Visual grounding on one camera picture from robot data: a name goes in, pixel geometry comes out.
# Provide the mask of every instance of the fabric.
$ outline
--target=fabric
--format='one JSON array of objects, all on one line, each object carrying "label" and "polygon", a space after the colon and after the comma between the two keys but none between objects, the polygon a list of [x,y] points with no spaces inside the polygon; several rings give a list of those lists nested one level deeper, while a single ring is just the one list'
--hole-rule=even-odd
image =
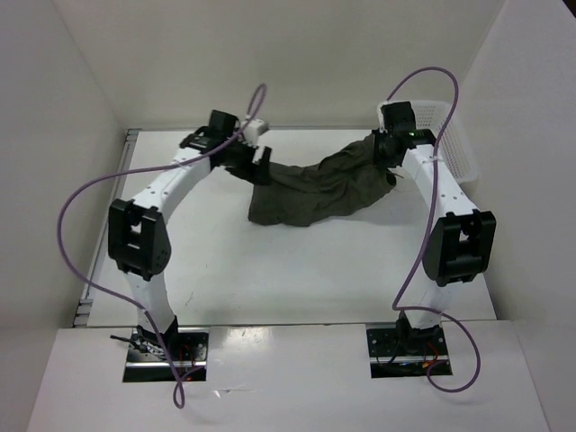
[{"label": "fabric", "polygon": [[374,136],[355,141],[313,166],[270,163],[272,184],[254,186],[248,219],[259,225],[308,227],[368,207],[395,185],[373,163]]}]

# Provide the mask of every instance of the wire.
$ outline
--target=wire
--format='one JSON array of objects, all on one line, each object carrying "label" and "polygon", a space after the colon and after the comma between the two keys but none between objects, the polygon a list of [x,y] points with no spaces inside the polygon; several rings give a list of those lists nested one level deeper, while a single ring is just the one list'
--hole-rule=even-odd
[{"label": "wire", "polygon": [[420,251],[418,252],[418,256],[416,257],[416,260],[414,261],[412,268],[409,270],[408,275],[406,276],[406,280],[402,284],[402,287],[398,291],[398,294],[396,295],[396,298],[394,299],[394,302],[392,303],[392,309],[394,311],[424,311],[424,312],[435,313],[436,315],[440,315],[441,317],[445,317],[445,318],[448,318],[449,320],[451,320],[468,337],[468,339],[470,340],[470,343],[472,344],[472,348],[474,349],[474,354],[476,355],[476,370],[474,371],[474,375],[472,376],[472,378],[469,382],[467,382],[462,387],[458,387],[455,389],[447,389],[444,387],[440,387],[438,384],[436,384],[432,380],[430,373],[432,372],[433,368],[435,368],[436,366],[441,365],[443,363],[446,363],[447,360],[439,360],[439,361],[433,363],[431,366],[429,366],[426,370],[427,379],[435,389],[440,390],[441,392],[446,392],[446,393],[458,393],[458,392],[463,392],[464,390],[467,390],[470,387],[472,387],[472,385],[478,379],[478,375],[480,375],[480,370],[482,368],[482,360],[480,358],[480,350],[478,349],[478,345],[476,344],[476,341],[474,340],[473,336],[470,334],[468,329],[464,326],[464,324],[461,321],[452,317],[451,315],[448,315],[445,312],[442,312],[441,310],[432,309],[432,308],[429,308],[426,306],[399,306],[399,303],[400,303],[402,296],[404,295],[404,293],[408,289],[410,282],[412,282],[412,278],[414,277],[414,274],[416,273],[420,263],[422,262],[422,258],[424,257],[424,252],[426,251],[426,246],[428,244],[428,239],[430,237],[430,233],[432,232],[432,224],[434,223],[434,214],[435,214],[435,210],[436,210],[436,203],[437,203],[437,197],[438,197],[438,159],[437,159],[437,155],[438,155],[438,150],[440,148],[440,141],[444,137],[444,133],[446,131],[448,123],[450,122],[450,120],[454,116],[456,106],[458,105],[458,96],[460,94],[460,88],[458,87],[458,81],[456,80],[456,77],[454,76],[454,74],[452,72],[450,72],[449,70],[447,70],[443,67],[428,66],[428,67],[422,67],[420,69],[417,69],[414,72],[412,72],[411,74],[407,75],[404,79],[402,79],[400,81],[400,83],[398,85],[396,85],[396,87],[394,87],[394,89],[391,91],[390,95],[386,99],[386,101],[389,101],[390,99],[392,99],[394,97],[394,95],[396,95],[396,92],[398,92],[398,90],[400,90],[401,87],[404,86],[404,84],[408,80],[413,78],[415,75],[418,75],[422,72],[428,72],[428,71],[441,72],[441,73],[447,75],[452,80],[452,84],[454,85],[454,99],[452,101],[452,106],[450,107],[450,111],[448,112],[448,115],[446,116],[444,124],[442,125],[442,128],[440,129],[440,132],[438,133],[438,136],[436,137],[436,142],[434,144],[434,153],[433,153],[433,155],[434,155],[434,158],[433,158],[434,179],[433,179],[433,184],[432,184],[432,200],[430,203],[430,212],[428,214],[426,230],[424,232],[424,238],[422,240],[422,245],[420,246]]},{"label": "wire", "polygon": [[136,300],[128,297],[127,295],[120,294],[119,292],[113,291],[113,290],[108,289],[104,286],[101,286],[98,283],[91,281],[89,278],[84,276],[82,274],[82,272],[80,272],[74,266],[74,264],[70,260],[70,257],[68,256],[68,252],[64,248],[63,229],[62,229],[64,216],[66,215],[66,212],[67,212],[70,204],[83,191],[88,189],[90,186],[97,185],[103,181],[110,180],[110,179],[120,177],[120,176],[128,176],[131,174],[152,173],[152,172],[157,172],[157,171],[167,171],[167,170],[171,170],[171,169],[176,169],[176,168],[181,167],[182,165],[190,165],[190,164],[193,164],[194,162],[198,162],[202,159],[209,158],[210,156],[212,156],[212,155],[218,153],[219,151],[225,149],[229,144],[234,142],[234,140],[236,140],[238,138],[238,136],[240,136],[240,134],[242,134],[244,132],[244,129],[256,118],[258,112],[260,111],[260,108],[262,107],[262,103],[266,99],[266,90],[267,90],[266,84],[261,84],[256,88],[255,92],[252,94],[252,98],[250,99],[250,104],[248,105],[246,123],[244,124],[243,127],[240,127],[238,130],[236,130],[236,132],[234,132],[234,134],[231,137],[229,137],[226,141],[224,141],[218,147],[213,148],[210,151],[207,151],[206,153],[204,153],[203,155],[200,155],[199,157],[193,157],[192,159],[188,159],[188,160],[186,160],[182,163],[178,163],[178,164],[129,169],[126,171],[121,171],[120,173],[102,175],[100,177],[97,177],[94,180],[91,180],[91,181],[83,184],[82,186],[78,187],[67,198],[66,202],[64,202],[64,205],[62,206],[62,209],[60,210],[60,213],[58,215],[58,222],[57,222],[58,249],[59,249],[60,254],[62,255],[62,258],[64,259],[64,262],[65,262],[66,266],[68,267],[68,269],[70,269],[70,271],[78,279],[80,279],[85,284],[88,284],[88,286],[93,286],[98,291],[109,294],[113,297],[116,297],[117,299],[124,300],[125,302],[128,302],[128,303],[132,304],[133,306],[136,306],[138,309],[143,311],[147,320],[150,322],[150,325],[154,329],[154,333],[156,334],[157,341],[160,344],[160,347],[166,353],[166,361],[168,362],[168,365],[170,366],[170,372],[172,372],[172,375],[174,376],[174,379],[176,381],[174,392],[172,394],[172,400],[173,400],[174,404],[176,405],[176,407],[179,409],[182,409],[185,405],[185,392],[184,392],[183,379],[185,379],[187,376],[189,376],[190,374],[192,374],[196,370],[202,369],[202,367],[201,366],[195,367],[195,368],[193,367],[190,371],[188,371],[187,373],[185,373],[181,377],[180,374],[178,373],[178,371],[176,370],[176,366],[175,366],[174,361],[172,360],[172,358],[169,354],[166,342],[162,338],[162,334],[160,333],[160,330],[158,329],[158,326],[157,326],[156,322],[154,321],[154,318],[152,318],[152,316],[146,310],[144,305],[141,304],[139,301],[136,301]]}]

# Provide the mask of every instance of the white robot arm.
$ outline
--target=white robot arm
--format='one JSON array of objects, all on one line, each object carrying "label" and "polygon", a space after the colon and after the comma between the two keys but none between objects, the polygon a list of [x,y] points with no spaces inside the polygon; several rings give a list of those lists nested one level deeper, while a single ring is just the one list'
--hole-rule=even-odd
[{"label": "white robot arm", "polygon": [[[260,160],[254,162],[258,138],[268,130],[267,124],[258,119],[245,122],[239,125],[237,117],[212,111],[208,126],[182,141],[172,165],[199,158],[218,147],[238,126],[245,127],[241,138],[210,157],[163,172],[133,199],[117,199],[110,206],[108,255],[126,275],[132,298],[150,313],[169,347],[177,344],[178,335],[178,322],[168,302],[164,278],[171,255],[166,229],[170,216],[215,167],[225,167],[234,176],[256,185],[270,182],[271,149],[265,148]],[[157,343],[143,310],[138,310],[138,331],[144,342]]]},{"label": "white robot arm", "polygon": [[[385,103],[378,112],[380,129],[374,130],[374,163],[402,167],[414,180],[428,208],[432,205],[434,144],[430,130],[417,130],[410,102]],[[437,161],[438,183],[433,230],[422,265],[410,285],[411,306],[446,311],[463,285],[488,267],[496,220],[490,211],[479,211],[468,199],[446,162]],[[411,330],[433,329],[436,313],[410,310]]]}]

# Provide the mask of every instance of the basket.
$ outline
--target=basket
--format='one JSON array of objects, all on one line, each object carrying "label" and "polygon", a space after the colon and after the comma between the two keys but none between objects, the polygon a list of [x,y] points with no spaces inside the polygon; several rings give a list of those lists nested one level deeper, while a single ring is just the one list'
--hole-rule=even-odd
[{"label": "basket", "polygon": [[[440,101],[410,101],[410,103],[416,115],[416,127],[430,129],[437,136],[450,111],[450,103]],[[379,118],[382,118],[380,114],[382,105],[383,103],[378,104]],[[472,182],[478,178],[478,166],[457,110],[440,142],[440,156],[458,184]]]}]

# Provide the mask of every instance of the white floor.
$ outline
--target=white floor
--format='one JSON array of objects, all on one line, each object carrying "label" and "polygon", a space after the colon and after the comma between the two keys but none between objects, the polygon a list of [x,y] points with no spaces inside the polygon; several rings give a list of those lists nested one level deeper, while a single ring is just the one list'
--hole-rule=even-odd
[{"label": "white floor", "polygon": [[[187,131],[141,132],[125,167],[167,163]],[[360,140],[367,130],[273,130],[260,141],[272,160],[310,165]],[[118,195],[128,199],[154,174],[132,175]],[[173,246],[166,288],[181,325],[272,325],[394,321],[390,308],[424,231],[427,208],[401,184],[347,218],[310,228],[260,227],[248,221],[252,185],[216,169],[182,202],[168,224]],[[129,294],[105,239],[93,278]],[[92,292],[88,326],[136,324],[132,306]],[[408,295],[406,303],[412,300]],[[464,286],[450,313],[495,320],[482,276]]]},{"label": "white floor", "polygon": [[[58,333],[29,432],[62,431],[427,431],[544,432],[548,428],[511,323],[467,323],[482,353],[477,383],[459,394],[426,378],[371,379],[365,326],[212,328],[206,382],[122,383],[126,328]],[[472,348],[445,324],[454,376],[473,373]]]}]

